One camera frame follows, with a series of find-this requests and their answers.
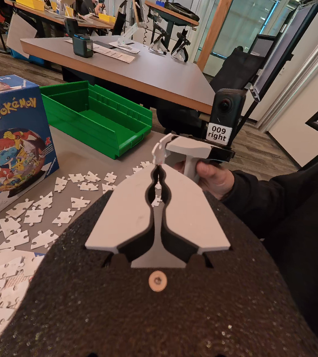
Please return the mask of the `white paper strip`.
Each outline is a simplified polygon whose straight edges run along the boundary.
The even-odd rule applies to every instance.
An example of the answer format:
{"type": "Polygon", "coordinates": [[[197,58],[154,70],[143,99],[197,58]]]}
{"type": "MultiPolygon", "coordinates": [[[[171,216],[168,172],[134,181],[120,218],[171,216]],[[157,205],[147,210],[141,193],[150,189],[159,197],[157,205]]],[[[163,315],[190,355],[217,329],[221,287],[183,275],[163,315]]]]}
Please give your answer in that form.
{"type": "MultiPolygon", "coordinates": [[[[72,44],[72,38],[64,38],[64,41],[72,44]]],[[[108,56],[113,59],[120,60],[120,61],[128,63],[128,64],[130,64],[135,59],[134,56],[131,56],[131,55],[128,55],[125,53],[121,53],[119,51],[115,51],[111,48],[107,48],[107,47],[101,46],[99,44],[95,44],[94,42],[93,42],[93,51],[94,51],[94,53],[96,52],[96,53],[102,54],[104,56],[108,56]]]]}

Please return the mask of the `whiteboard on stand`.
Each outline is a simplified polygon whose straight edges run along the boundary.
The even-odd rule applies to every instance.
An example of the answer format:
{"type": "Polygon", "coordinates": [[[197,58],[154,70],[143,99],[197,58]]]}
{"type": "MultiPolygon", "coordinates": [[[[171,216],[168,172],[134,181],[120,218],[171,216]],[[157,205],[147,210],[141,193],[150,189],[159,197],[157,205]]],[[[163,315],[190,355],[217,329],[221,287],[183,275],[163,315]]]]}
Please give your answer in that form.
{"type": "Polygon", "coordinates": [[[286,62],[292,59],[292,51],[317,12],[318,0],[312,0],[300,2],[298,7],[289,13],[278,32],[273,50],[265,62],[262,72],[250,89],[255,102],[261,102],[286,62]]]}

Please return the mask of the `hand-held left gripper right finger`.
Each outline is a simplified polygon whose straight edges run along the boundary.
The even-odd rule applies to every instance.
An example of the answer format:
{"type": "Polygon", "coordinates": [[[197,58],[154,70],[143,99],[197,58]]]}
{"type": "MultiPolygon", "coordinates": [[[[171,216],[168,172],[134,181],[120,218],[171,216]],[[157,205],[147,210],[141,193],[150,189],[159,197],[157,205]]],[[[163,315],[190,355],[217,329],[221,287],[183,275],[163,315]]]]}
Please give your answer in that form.
{"type": "Polygon", "coordinates": [[[164,248],[181,261],[189,261],[195,254],[228,250],[231,245],[202,189],[167,164],[159,165],[159,179],[164,248]]]}

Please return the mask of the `grey leaning board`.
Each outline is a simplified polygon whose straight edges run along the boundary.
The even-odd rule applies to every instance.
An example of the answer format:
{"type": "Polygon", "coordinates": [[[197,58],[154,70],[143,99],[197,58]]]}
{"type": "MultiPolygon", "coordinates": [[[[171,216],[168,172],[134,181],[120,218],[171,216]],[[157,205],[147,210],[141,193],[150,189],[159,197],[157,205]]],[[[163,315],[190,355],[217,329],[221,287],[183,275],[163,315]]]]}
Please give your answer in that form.
{"type": "Polygon", "coordinates": [[[37,29],[16,13],[12,14],[6,45],[22,57],[29,59],[29,55],[22,49],[20,40],[23,38],[35,38],[37,29]]]}

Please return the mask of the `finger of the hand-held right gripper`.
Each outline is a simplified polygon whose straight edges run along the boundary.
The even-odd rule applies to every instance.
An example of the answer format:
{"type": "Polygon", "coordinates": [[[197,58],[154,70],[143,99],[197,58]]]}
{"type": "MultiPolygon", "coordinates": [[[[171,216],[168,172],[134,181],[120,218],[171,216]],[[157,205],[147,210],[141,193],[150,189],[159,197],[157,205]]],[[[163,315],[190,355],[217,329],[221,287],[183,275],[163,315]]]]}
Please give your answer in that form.
{"type": "Polygon", "coordinates": [[[167,134],[164,136],[153,148],[152,153],[156,152],[162,152],[165,156],[165,159],[171,154],[169,150],[166,150],[166,145],[174,140],[176,138],[176,135],[174,134],[167,134]]]}
{"type": "Polygon", "coordinates": [[[166,144],[166,149],[170,152],[185,155],[186,166],[196,167],[199,159],[208,158],[212,146],[206,142],[198,141],[188,137],[176,137],[168,144],[166,144]]]}

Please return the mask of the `green plastic bin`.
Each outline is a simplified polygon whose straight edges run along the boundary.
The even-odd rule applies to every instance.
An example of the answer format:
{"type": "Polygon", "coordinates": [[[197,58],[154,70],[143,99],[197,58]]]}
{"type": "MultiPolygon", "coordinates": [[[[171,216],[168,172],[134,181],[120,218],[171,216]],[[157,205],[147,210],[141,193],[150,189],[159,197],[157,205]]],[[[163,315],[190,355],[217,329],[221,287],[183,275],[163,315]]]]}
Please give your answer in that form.
{"type": "Polygon", "coordinates": [[[152,111],[88,81],[40,87],[49,124],[112,159],[152,129],[152,111]]]}

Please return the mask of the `blue puzzle ball box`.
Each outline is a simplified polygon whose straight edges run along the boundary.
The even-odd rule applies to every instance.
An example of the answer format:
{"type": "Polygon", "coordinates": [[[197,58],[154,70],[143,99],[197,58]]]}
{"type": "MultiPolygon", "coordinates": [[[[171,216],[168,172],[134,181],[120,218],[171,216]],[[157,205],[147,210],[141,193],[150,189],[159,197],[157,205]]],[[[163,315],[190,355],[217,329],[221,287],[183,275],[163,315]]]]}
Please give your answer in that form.
{"type": "Polygon", "coordinates": [[[0,212],[58,169],[40,87],[0,76],[0,212]]]}

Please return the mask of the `black bag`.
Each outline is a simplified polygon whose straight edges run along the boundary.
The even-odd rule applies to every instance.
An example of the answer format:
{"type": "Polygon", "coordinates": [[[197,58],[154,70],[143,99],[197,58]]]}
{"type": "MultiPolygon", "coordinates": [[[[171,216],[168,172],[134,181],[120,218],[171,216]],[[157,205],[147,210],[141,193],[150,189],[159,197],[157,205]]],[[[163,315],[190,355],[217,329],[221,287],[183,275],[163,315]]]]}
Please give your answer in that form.
{"type": "Polygon", "coordinates": [[[182,16],[185,16],[187,18],[190,18],[196,22],[199,22],[200,18],[197,16],[194,12],[192,12],[190,9],[184,7],[178,2],[169,2],[166,1],[164,3],[164,7],[170,11],[173,11],[177,14],[180,14],[182,16]]]}

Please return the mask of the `person's right forearm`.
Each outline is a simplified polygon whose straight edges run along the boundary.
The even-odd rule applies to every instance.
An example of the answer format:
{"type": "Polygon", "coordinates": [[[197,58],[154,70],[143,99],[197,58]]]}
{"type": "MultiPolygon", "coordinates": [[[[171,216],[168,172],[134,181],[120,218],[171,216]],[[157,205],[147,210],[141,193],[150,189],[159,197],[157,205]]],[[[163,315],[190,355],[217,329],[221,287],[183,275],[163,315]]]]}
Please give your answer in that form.
{"type": "Polygon", "coordinates": [[[242,171],[233,171],[233,177],[233,188],[221,201],[257,238],[318,233],[318,163],[269,181],[242,171]]]}

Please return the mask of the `white phone stand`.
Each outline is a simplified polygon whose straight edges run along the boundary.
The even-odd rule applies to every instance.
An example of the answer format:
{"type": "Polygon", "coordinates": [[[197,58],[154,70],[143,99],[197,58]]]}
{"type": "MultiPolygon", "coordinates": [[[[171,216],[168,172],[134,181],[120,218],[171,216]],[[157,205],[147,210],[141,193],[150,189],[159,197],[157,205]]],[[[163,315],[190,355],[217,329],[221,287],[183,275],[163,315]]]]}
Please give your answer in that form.
{"type": "Polygon", "coordinates": [[[125,34],[121,35],[118,39],[117,42],[110,42],[109,45],[123,49],[124,51],[127,51],[132,54],[138,54],[140,50],[135,49],[129,44],[130,38],[134,35],[134,33],[138,30],[138,25],[135,22],[130,28],[126,31],[125,34]]]}

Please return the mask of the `grey desk with wooden edge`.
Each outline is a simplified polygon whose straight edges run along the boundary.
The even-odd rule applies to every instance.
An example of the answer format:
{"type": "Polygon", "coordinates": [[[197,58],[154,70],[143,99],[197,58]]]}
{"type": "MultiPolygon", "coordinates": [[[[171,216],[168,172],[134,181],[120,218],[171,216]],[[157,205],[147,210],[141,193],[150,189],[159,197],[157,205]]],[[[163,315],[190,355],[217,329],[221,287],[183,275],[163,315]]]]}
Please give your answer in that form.
{"type": "Polygon", "coordinates": [[[22,49],[55,64],[210,114],[215,92],[197,64],[152,52],[135,42],[139,53],[127,64],[103,54],[77,56],[65,38],[23,38],[22,49]]]}

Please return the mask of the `wooden office desk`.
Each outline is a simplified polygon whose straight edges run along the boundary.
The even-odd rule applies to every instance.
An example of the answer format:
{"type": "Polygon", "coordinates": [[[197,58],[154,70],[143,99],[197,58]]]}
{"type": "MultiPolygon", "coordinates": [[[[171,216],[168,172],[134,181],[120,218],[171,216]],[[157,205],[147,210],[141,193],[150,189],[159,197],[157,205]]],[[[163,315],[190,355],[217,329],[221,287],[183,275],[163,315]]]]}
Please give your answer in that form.
{"type": "Polygon", "coordinates": [[[189,27],[198,27],[199,22],[195,21],[189,17],[176,13],[172,10],[169,10],[165,7],[157,5],[152,1],[145,1],[144,4],[148,7],[148,18],[151,18],[153,21],[160,23],[161,20],[167,22],[166,27],[166,41],[168,42],[171,38],[172,30],[175,26],[189,26],[189,27]]]}

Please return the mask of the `black tool on white stand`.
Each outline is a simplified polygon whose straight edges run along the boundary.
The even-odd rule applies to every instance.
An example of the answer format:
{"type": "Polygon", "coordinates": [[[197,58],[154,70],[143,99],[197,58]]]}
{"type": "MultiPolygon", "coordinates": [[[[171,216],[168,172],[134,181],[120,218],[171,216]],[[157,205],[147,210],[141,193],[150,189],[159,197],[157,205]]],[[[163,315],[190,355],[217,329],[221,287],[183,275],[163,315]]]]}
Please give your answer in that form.
{"type": "Polygon", "coordinates": [[[188,31],[183,29],[182,32],[178,32],[178,40],[171,51],[171,58],[177,61],[186,63],[188,61],[188,52],[186,46],[190,45],[190,41],[187,39],[188,31]]]}
{"type": "Polygon", "coordinates": [[[156,52],[159,54],[166,55],[167,52],[169,51],[165,44],[164,44],[164,38],[167,35],[166,30],[164,30],[156,21],[153,23],[153,33],[152,33],[152,39],[151,39],[151,44],[148,47],[148,50],[151,52],[156,52]],[[155,30],[159,31],[159,36],[154,40],[154,34],[155,30]]]}

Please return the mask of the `person's right hand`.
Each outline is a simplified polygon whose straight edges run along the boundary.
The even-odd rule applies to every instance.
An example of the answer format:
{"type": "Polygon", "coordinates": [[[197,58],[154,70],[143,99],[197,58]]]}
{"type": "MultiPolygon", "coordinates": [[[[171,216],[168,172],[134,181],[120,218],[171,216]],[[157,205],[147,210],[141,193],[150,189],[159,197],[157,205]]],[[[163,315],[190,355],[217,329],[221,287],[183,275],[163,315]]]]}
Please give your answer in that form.
{"type": "Polygon", "coordinates": [[[197,185],[216,199],[223,201],[232,191],[234,175],[218,163],[210,164],[199,160],[196,164],[196,171],[199,177],[197,185]]]}

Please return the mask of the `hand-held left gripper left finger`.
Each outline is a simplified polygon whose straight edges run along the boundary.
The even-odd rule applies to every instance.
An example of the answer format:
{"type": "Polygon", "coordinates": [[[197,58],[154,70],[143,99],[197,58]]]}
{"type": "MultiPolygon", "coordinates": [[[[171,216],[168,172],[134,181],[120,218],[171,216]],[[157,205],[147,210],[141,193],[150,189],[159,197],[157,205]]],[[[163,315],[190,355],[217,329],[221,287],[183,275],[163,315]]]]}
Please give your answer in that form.
{"type": "Polygon", "coordinates": [[[85,247],[90,250],[124,254],[134,261],[152,247],[155,238],[155,185],[158,166],[149,165],[123,180],[103,208],[85,247]]]}

